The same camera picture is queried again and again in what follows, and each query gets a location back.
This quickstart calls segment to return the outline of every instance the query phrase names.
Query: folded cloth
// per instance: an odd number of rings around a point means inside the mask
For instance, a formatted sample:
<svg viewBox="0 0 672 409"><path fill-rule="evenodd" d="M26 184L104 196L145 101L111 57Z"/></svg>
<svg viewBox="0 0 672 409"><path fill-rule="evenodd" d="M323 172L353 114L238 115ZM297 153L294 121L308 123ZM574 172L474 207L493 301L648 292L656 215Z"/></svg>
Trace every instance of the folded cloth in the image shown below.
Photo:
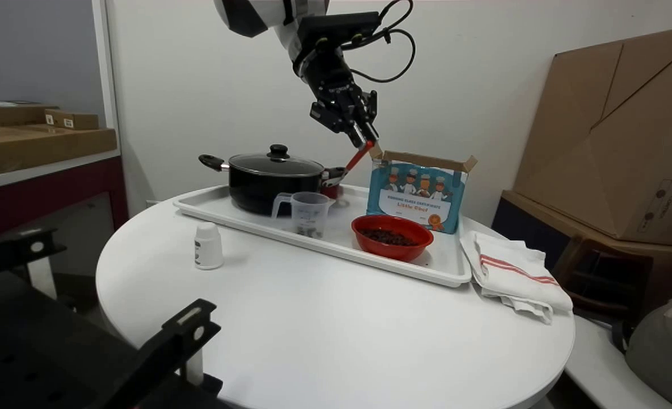
<svg viewBox="0 0 672 409"><path fill-rule="evenodd" d="M544 323L555 314L569 314L573 301L544 269L544 254L522 240L466 234L460 247L474 270L479 294L500 297L518 314L531 314Z"/></svg>

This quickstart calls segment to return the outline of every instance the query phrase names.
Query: cables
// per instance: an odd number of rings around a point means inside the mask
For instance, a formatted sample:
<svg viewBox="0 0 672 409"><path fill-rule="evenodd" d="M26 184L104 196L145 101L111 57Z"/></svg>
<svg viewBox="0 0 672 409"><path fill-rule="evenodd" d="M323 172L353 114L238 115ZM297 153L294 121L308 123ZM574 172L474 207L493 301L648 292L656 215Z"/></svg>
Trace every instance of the cables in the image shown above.
<svg viewBox="0 0 672 409"><path fill-rule="evenodd" d="M389 12L391 12L396 5L400 5L400 2L402 2L402 0L392 0L392 2L389 2L389 5L381 9L379 19L383 20L383 19L389 17ZM350 40L350 44L343 46L343 51L356 51L356 47L371 46L371 44L374 44L374 40L379 40L379 38L383 38L385 44L391 44L391 36L392 36L392 35L400 35L400 36L404 36L404 38L410 44L410 57L408 57L407 65L404 65L398 76L392 76L392 78L372 78L372 76L366 76L366 72L362 72L362 70L353 70L355 76L358 76L358 78L363 78L363 80L371 80L371 82L376 82L376 85L389 85L389 82L396 82L396 80L400 80L400 78L407 76L407 70L410 68L410 63L413 63L413 59L416 59L416 54L418 54L418 44L416 44L416 38L413 38L407 29L398 29L398 27L410 17L410 12L413 12L413 0L407 0L407 2L408 2L408 5L407 5L407 12L404 12L396 22L391 22L389 27L374 32L371 38L358 38L358 40Z"/></svg>

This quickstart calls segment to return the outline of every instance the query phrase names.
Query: red bowl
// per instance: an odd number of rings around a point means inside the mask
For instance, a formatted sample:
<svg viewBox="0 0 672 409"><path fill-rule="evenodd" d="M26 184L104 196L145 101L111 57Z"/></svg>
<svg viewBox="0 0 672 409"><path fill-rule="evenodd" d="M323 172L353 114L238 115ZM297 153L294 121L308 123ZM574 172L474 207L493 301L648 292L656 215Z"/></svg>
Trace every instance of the red bowl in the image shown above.
<svg viewBox="0 0 672 409"><path fill-rule="evenodd" d="M355 219L353 230L366 252L404 261L420 257L433 240L427 228L385 213Z"/></svg>

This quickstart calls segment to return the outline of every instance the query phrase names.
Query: measuring cup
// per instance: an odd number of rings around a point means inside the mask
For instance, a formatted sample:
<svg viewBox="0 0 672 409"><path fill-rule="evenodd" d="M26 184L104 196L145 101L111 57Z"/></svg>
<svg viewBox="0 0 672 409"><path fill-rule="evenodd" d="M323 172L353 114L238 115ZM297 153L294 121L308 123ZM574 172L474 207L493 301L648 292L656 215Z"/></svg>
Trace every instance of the measuring cup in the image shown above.
<svg viewBox="0 0 672 409"><path fill-rule="evenodd" d="M278 193L271 215L278 219L284 202L290 202L294 230L305 236L323 236L334 199L317 192Z"/></svg>

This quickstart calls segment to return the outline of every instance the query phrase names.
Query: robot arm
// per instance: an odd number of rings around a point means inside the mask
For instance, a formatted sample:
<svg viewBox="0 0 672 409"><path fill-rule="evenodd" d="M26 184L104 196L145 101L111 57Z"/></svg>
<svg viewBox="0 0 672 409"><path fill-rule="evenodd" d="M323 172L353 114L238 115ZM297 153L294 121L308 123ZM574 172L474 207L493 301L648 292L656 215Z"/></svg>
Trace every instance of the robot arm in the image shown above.
<svg viewBox="0 0 672 409"><path fill-rule="evenodd" d="M215 0L232 32L256 36L278 27L280 40L294 59L316 103L311 115L331 132L345 132L356 148L376 146L376 93L363 93L353 68L343 61L345 47L371 44L381 17L324 17L329 0Z"/></svg>

